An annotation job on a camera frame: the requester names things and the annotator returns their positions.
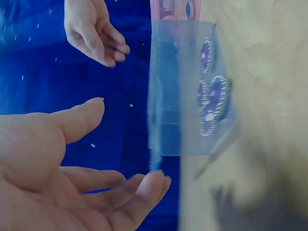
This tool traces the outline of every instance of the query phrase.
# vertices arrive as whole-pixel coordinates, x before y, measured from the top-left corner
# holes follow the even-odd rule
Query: hand
[[[109,21],[103,0],[65,0],[64,27],[72,46],[104,66],[114,67],[129,54],[123,35]]]
[[[53,114],[0,116],[0,230],[137,229],[169,177],[154,171],[126,180],[117,171],[59,167],[66,144],[95,129],[103,113],[95,98]],[[112,189],[83,194],[101,188]]]

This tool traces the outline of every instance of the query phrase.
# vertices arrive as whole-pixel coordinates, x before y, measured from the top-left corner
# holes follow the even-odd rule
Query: light wood table
[[[236,183],[239,204],[262,194],[262,169],[249,158],[258,152],[284,170],[308,214],[308,0],[203,0],[200,18],[217,23],[242,129],[198,180],[207,157],[182,158],[180,229],[217,230],[215,185]]]

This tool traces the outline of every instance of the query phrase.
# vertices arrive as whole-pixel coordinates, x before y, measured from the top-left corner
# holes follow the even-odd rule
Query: white speck
[[[212,120],[214,120],[214,118],[215,118],[214,114],[209,113],[209,114],[206,115],[205,121],[212,121]]]

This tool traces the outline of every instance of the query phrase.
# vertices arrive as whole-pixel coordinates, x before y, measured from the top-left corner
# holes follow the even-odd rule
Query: blue fabric
[[[131,47],[127,60],[114,69],[88,59],[66,42],[63,0],[0,1],[0,114],[50,113],[104,97],[101,125],[69,145],[62,164],[116,169],[130,177],[147,173],[149,164],[150,4],[106,3],[112,23]],[[172,177],[171,189],[138,230],[177,230],[179,164],[178,157],[164,158],[162,169]]]

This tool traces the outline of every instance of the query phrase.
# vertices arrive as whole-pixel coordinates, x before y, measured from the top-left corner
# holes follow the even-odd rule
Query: clear plastic container
[[[154,20],[150,168],[159,168],[162,156],[217,153],[236,121],[231,89],[214,24]]]

